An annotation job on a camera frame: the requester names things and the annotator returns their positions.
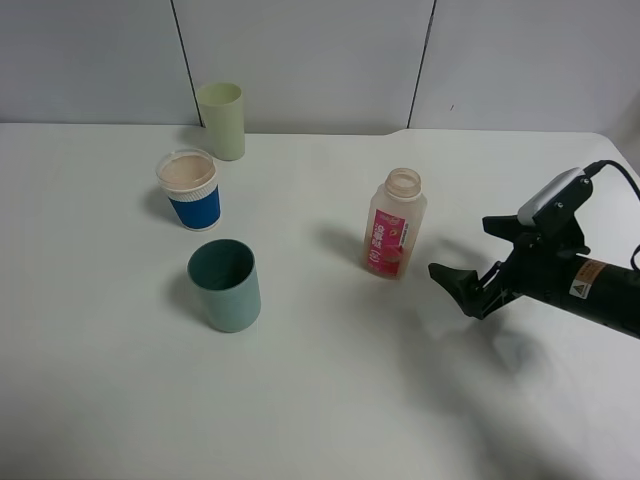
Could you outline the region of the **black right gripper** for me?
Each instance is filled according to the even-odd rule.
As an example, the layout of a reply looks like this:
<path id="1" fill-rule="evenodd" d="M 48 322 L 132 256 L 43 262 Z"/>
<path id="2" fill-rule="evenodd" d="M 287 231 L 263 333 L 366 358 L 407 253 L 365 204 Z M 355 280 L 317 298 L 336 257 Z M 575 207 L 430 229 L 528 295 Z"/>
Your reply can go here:
<path id="1" fill-rule="evenodd" d="M 512 243 L 504 261 L 496 262 L 479 280 L 476 270 L 460 270 L 438 263 L 428 265 L 430 277 L 469 317 L 483 320 L 525 295 L 544 303 L 559 293 L 559 278 L 579 254 L 588 254 L 584 234 L 574 219 L 548 238 L 523 226 L 516 215 L 486 216 L 483 230 Z"/>

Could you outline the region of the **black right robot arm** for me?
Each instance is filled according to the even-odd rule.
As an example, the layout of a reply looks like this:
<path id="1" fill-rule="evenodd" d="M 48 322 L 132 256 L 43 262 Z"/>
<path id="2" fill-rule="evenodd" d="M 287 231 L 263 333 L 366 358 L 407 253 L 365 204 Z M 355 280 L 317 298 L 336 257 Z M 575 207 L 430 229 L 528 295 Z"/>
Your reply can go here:
<path id="1" fill-rule="evenodd" d="M 588 258 L 584 234 L 572 218 L 548 237 L 514 216 L 483 219 L 484 231 L 512 243 L 503 262 L 482 277 L 475 270 L 431 263 L 429 274 L 463 313 L 483 320 L 525 296 L 597 324 L 639 336 L 639 273 Z"/>

